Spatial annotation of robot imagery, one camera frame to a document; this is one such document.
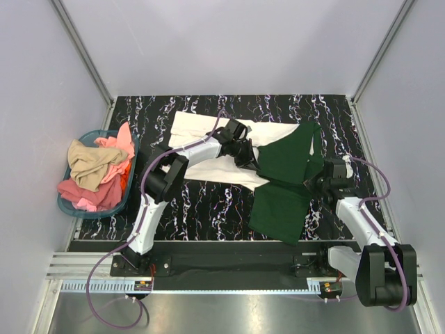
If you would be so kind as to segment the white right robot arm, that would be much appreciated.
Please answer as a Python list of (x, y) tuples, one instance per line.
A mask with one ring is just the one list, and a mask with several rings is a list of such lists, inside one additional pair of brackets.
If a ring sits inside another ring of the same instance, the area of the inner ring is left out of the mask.
[(371, 199), (360, 197), (353, 188), (350, 163), (357, 160), (326, 159), (321, 172), (304, 183), (343, 221), (360, 249), (324, 246), (316, 268), (324, 276), (338, 271), (349, 278), (362, 305), (401, 311), (417, 302), (416, 251), (392, 237), (368, 210)]

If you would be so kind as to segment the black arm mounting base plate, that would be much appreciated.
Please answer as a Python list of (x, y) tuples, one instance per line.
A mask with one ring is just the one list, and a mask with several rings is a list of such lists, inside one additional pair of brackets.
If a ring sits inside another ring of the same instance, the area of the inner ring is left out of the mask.
[(233, 284), (240, 287), (295, 287), (308, 278), (335, 278), (318, 262), (324, 246), (350, 246), (353, 241), (157, 241), (149, 266), (135, 270), (118, 250), (103, 261), (115, 277), (150, 278), (174, 283)]

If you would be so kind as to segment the cream and green t-shirt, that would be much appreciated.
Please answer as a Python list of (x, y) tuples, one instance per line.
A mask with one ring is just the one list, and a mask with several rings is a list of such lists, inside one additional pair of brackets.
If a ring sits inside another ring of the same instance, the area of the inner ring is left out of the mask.
[(316, 122), (242, 124), (251, 129), (248, 138), (258, 171), (238, 168), (232, 157), (224, 156), (188, 168), (185, 177), (240, 184), (253, 191), (250, 229), (295, 246), (313, 198), (304, 183), (323, 169), (321, 127)]

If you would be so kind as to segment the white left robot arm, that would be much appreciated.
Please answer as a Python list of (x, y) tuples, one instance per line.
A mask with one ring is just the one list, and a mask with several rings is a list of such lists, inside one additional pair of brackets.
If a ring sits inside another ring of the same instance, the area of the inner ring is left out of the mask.
[(237, 120), (223, 127), (215, 126), (204, 137), (183, 146), (172, 148), (157, 145), (145, 165), (140, 188), (140, 207), (131, 235), (121, 249), (126, 268), (141, 276), (149, 270), (149, 252), (167, 204), (181, 189), (186, 171), (203, 161), (224, 156), (234, 159), (237, 168), (259, 170), (254, 155), (250, 129)]

